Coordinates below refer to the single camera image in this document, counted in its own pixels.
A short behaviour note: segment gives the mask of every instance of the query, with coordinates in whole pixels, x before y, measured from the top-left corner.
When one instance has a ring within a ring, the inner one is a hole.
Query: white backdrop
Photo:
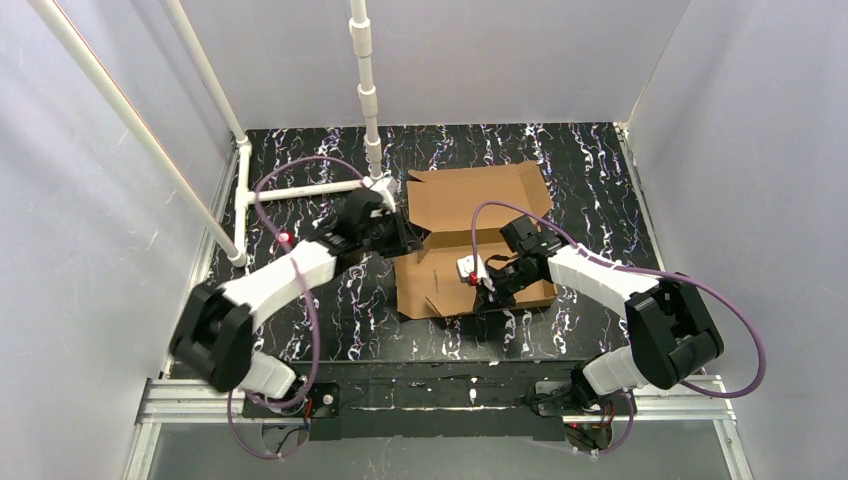
[[[160,5],[62,3],[211,201],[229,135]],[[0,2],[0,212],[0,477],[120,478],[202,228],[24,1]]]
[[[236,3],[183,0],[245,128],[363,123],[347,0]],[[688,3],[368,0],[377,119],[626,121]]]
[[[769,370],[733,402],[756,478],[845,478],[848,388],[848,6],[693,2],[631,122],[669,269],[727,292],[753,318]],[[721,309],[746,385],[756,356]]]

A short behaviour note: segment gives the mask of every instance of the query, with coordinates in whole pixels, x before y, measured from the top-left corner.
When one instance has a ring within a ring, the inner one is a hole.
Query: white pvc pipe
[[[215,104],[218,105],[218,110],[224,116],[227,125],[230,126],[230,130],[235,135],[236,141],[239,142],[239,145],[247,142],[244,130],[242,130],[241,125],[238,123],[238,118],[236,118],[233,107],[230,105],[229,100],[227,100],[227,96],[224,94],[224,89],[221,88],[221,83],[218,82],[215,71],[212,70],[212,64],[209,63],[209,58],[206,57],[206,52],[203,51],[203,46],[200,45],[200,40],[194,32],[194,28],[192,28],[180,0],[167,0],[166,3],[177,24],[177,29],[182,35],[186,47],[188,47],[188,53],[191,55],[191,59],[200,73],[200,77],[209,88],[209,93],[215,100]]]
[[[359,65],[359,84],[363,90],[371,90],[374,88],[374,72],[371,70],[371,56],[357,57]]]
[[[350,10],[353,13],[353,21],[363,23],[368,20],[368,13],[365,11],[365,0],[350,0]]]
[[[103,98],[109,103],[116,114],[121,118],[127,128],[138,139],[139,143],[147,149],[147,152],[157,161],[173,180],[177,192],[188,203],[192,212],[200,218],[211,233],[218,245],[226,252],[227,257],[236,266],[245,264],[245,256],[240,252],[215,217],[206,208],[206,205],[197,196],[197,193],[186,181],[180,169],[174,164],[168,152],[159,143],[159,139],[153,135],[150,127],[141,118],[138,111],[130,103],[129,99],[109,72],[100,63],[100,60],[82,38],[79,31],[74,27],[71,20],[65,15],[62,8],[55,0],[29,0],[33,10],[41,16],[41,19],[53,32],[56,39],[62,43],[77,65],[85,72],[91,83],[97,87]]]
[[[325,193],[349,192],[362,186],[359,180],[349,180],[346,182],[324,183],[321,185],[309,185],[307,187],[292,187],[282,190],[268,190],[259,194],[260,202],[270,202],[272,200],[284,200],[287,198],[308,197],[311,195],[323,195]],[[256,203],[256,194],[250,194],[249,202]]]
[[[377,179],[383,175],[383,149],[377,130],[377,87],[374,86],[371,68],[371,20],[365,11],[365,0],[350,0],[350,10],[352,17],[348,25],[359,66],[357,92],[365,117],[365,155],[368,173],[372,179]]]
[[[253,147],[250,142],[245,142],[239,146],[238,156],[238,180],[236,183],[235,193],[235,208],[236,208],[236,223],[233,240],[239,252],[247,252],[247,209],[250,206],[248,195],[252,194],[247,187],[247,177],[250,167],[250,154]]]

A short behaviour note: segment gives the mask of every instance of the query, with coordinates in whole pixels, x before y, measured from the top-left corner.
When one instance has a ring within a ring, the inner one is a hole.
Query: cardboard box
[[[475,288],[462,283],[456,261],[471,255],[471,216],[487,200],[545,215],[553,206],[535,162],[454,170],[409,171],[409,220],[429,231],[424,249],[395,259],[398,311],[415,318],[472,313]],[[492,205],[477,218],[479,255],[510,255],[500,235],[520,213]],[[516,307],[549,306],[556,288],[536,282],[515,295]]]

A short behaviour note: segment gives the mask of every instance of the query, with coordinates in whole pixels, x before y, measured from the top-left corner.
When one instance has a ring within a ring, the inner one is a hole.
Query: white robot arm
[[[359,263],[365,252],[391,258],[421,247],[398,212],[386,177],[347,195],[291,253],[218,287],[197,285],[171,338],[170,352],[220,392],[241,387],[283,398],[296,380],[283,361],[253,351],[253,335],[271,315],[303,294],[294,264],[309,288]]]
[[[568,245],[529,217],[501,229],[516,256],[502,268],[477,258],[457,261],[460,278],[477,287],[476,311],[510,308],[513,295],[540,280],[573,288],[627,319],[630,345],[572,371],[570,397],[584,407],[613,392],[651,384],[663,389],[721,355],[724,344],[695,287],[599,265],[582,245]]]

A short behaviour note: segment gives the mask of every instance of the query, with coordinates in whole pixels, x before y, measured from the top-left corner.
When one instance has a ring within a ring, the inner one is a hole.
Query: floor
[[[281,162],[321,154],[367,171],[362,128],[253,130],[250,186]],[[549,215],[578,241],[614,260],[657,267],[642,212],[614,127],[601,124],[402,126],[381,129],[384,156],[400,181],[401,204],[409,169],[482,167],[535,161],[554,201]],[[349,179],[316,164],[286,174],[270,188]],[[284,231],[297,235],[332,208],[334,196],[265,204]],[[223,219],[232,233],[232,195]],[[248,218],[247,271],[282,255],[256,214]],[[216,252],[208,282],[244,275]],[[314,290],[321,326],[322,360],[585,359],[625,343],[625,323],[570,289],[545,310],[498,312],[410,320],[396,311],[391,263],[367,258],[340,278]],[[311,335],[303,301],[266,323],[257,347],[286,360],[308,360]]]

